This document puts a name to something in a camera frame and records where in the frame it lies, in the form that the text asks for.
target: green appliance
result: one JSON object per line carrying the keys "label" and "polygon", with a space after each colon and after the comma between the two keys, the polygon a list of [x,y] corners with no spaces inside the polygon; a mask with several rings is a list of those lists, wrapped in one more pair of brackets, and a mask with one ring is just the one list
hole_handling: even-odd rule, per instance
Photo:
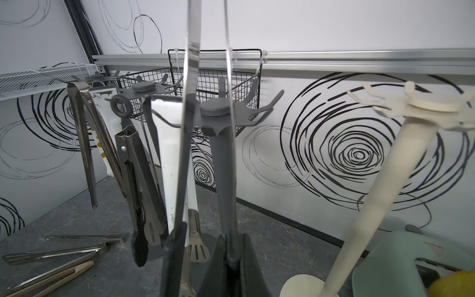
{"label": "green appliance", "polygon": [[435,280],[475,260],[453,245],[422,234],[394,231],[353,271],[354,297],[426,297]]}

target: aluminum rail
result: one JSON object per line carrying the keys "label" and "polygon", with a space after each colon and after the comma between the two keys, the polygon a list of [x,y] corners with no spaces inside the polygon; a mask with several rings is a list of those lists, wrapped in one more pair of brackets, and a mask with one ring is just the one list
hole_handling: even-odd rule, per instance
{"label": "aluminum rail", "polygon": [[[181,67],[183,57],[184,54],[180,52],[178,58]],[[202,53],[201,57],[200,68],[226,68],[224,52]],[[98,66],[109,66],[119,70],[170,66],[168,54],[97,55],[93,58]],[[258,53],[233,53],[233,67],[234,69],[255,69],[259,58]],[[475,49],[269,52],[263,60],[262,68],[475,75]]]}

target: mint green container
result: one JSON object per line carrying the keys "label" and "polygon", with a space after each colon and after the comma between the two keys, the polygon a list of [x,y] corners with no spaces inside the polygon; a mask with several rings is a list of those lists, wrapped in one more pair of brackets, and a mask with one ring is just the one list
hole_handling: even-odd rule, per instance
{"label": "mint green container", "polygon": [[387,234],[353,271],[354,297],[426,297],[414,260],[471,271],[475,260],[442,240],[406,231]]}

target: white wall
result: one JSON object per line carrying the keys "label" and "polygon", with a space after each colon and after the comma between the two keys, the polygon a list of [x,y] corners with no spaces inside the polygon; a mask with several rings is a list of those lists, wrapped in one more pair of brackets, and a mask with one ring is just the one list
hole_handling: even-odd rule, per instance
{"label": "white wall", "polygon": [[[229,0],[233,48],[267,51],[475,48],[472,0]],[[82,0],[104,54],[183,48],[186,1]],[[203,0],[202,49],[223,49],[222,0]]]}
{"label": "white wall", "polygon": [[[0,40],[0,73],[87,63],[62,0],[0,1]],[[99,181],[105,166],[92,153]],[[0,239],[86,188],[66,90],[1,101]]]}
{"label": "white wall", "polygon": [[[61,62],[87,63],[64,2],[41,0],[38,3],[39,10],[34,14],[36,1],[0,1],[0,73]],[[20,23],[31,16],[31,20]]]}
{"label": "white wall", "polygon": [[[104,54],[165,53],[170,48],[184,48],[185,0],[83,0],[82,3]],[[203,0],[202,49],[225,48],[222,5],[221,0]],[[230,39],[233,48],[268,51],[475,48],[474,11],[475,2],[471,0],[229,1]],[[134,29],[133,21],[141,14],[154,20],[161,41],[148,17],[143,23],[136,22]],[[134,31],[140,37],[137,43]],[[325,122],[319,118],[311,123],[310,119],[332,104],[354,103],[347,95],[328,100],[360,87],[363,82],[390,84],[377,88],[382,93],[399,95],[404,80],[413,80],[428,91],[448,95],[456,95],[459,89],[467,90],[475,83],[474,77],[443,76],[454,84],[450,85],[428,75],[406,74],[343,73],[324,78],[329,74],[290,71],[263,74],[261,105],[269,103],[280,89],[285,94],[268,119],[259,127],[246,128],[237,137],[237,195],[344,240],[358,214],[355,202],[371,188],[402,119],[395,122],[381,118],[370,108],[360,108],[361,105],[357,105],[356,111]],[[341,77],[342,81],[333,86],[335,77]],[[299,95],[316,80],[322,84]],[[359,91],[358,95],[364,96],[364,92]],[[305,120],[299,117],[303,110],[308,114]],[[362,119],[343,124],[355,118]],[[291,137],[298,122],[309,128]],[[350,137],[342,146],[326,137],[328,133],[336,137],[345,131],[350,135],[360,133],[363,140]],[[472,211],[475,168],[473,157],[470,158],[475,134],[442,131],[439,136],[381,229],[402,230],[405,224],[414,224],[426,234],[448,240],[475,255],[475,239],[471,236],[475,223]],[[300,142],[291,142],[296,138]],[[380,144],[371,151],[368,150],[371,145],[365,142]],[[368,168],[351,168],[348,162],[354,162],[356,155],[346,156],[343,161],[334,159],[331,147],[337,156],[348,153],[345,147],[354,147],[358,158],[370,159]],[[202,148],[209,151],[206,143]],[[300,160],[293,161],[295,152],[301,152]],[[195,178],[213,186],[212,166],[198,150],[193,152],[193,162]],[[359,176],[355,172],[367,175]],[[384,232],[378,231],[375,240]]]}

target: gray countertop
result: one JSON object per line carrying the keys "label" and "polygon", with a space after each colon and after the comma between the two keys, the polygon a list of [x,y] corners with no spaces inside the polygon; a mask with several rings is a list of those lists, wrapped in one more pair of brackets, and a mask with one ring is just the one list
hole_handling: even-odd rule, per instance
{"label": "gray countertop", "polygon": [[[201,232],[217,237],[220,221],[216,194],[196,187]],[[0,254],[45,251],[75,247],[93,241],[46,240],[50,233],[124,233],[127,242],[111,246],[109,252],[95,259],[95,264],[79,277],[50,294],[68,296],[158,296],[162,259],[147,261],[137,267],[132,258],[130,237],[132,223],[126,200],[114,178],[97,184],[98,207],[93,210],[89,194],[84,191],[30,223],[10,237],[0,241]],[[250,235],[264,280],[272,294],[291,276],[307,273],[325,279],[340,250],[326,241],[272,219],[241,204],[237,205],[240,232]],[[21,266],[0,261],[0,288],[14,286],[40,273],[65,264],[78,255],[41,259]],[[351,297],[351,283],[347,280],[340,290],[341,297]]]}

